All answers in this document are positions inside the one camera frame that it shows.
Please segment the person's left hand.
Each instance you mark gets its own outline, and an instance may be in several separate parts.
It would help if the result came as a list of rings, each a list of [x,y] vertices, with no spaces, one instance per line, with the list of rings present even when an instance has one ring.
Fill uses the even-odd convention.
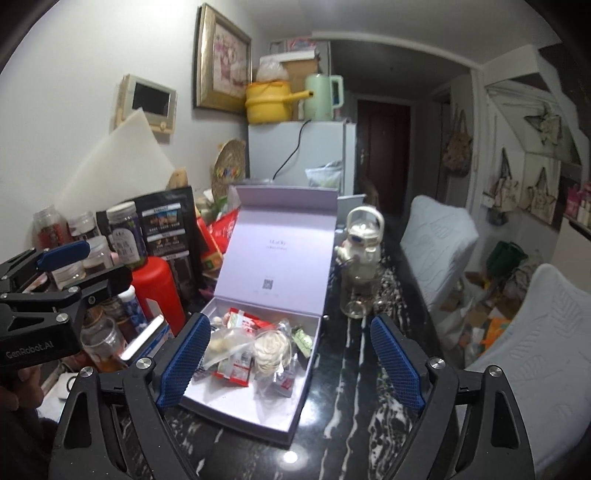
[[[14,386],[0,388],[2,410],[16,411],[20,407],[36,409],[42,404],[43,398],[39,365],[20,370]]]

